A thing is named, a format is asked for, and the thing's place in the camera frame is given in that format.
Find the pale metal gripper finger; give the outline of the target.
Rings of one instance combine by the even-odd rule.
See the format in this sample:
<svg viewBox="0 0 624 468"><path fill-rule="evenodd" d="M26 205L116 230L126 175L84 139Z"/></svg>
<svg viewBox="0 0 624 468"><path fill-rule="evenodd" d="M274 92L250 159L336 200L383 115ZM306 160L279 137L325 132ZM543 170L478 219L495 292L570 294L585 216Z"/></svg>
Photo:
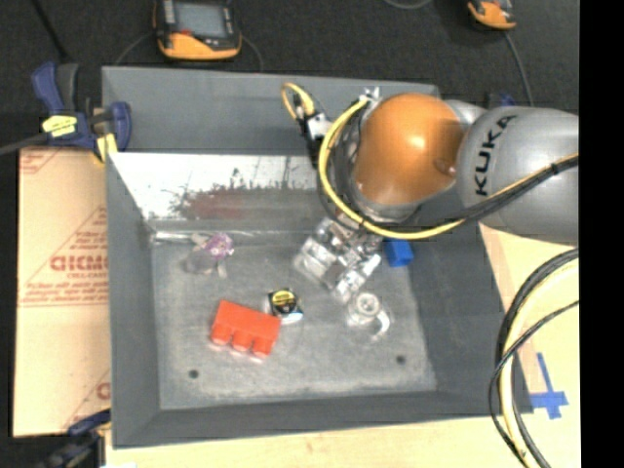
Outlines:
<svg viewBox="0 0 624 468"><path fill-rule="evenodd" d="M330 269L337 256L313 237L309 237L292 260L292 267L311 281L331 285Z"/></svg>
<svg viewBox="0 0 624 468"><path fill-rule="evenodd" d="M370 257L356 261L338 275L332 296L342 304L354 298L367 282L371 274L381 263L381 255L374 253Z"/></svg>

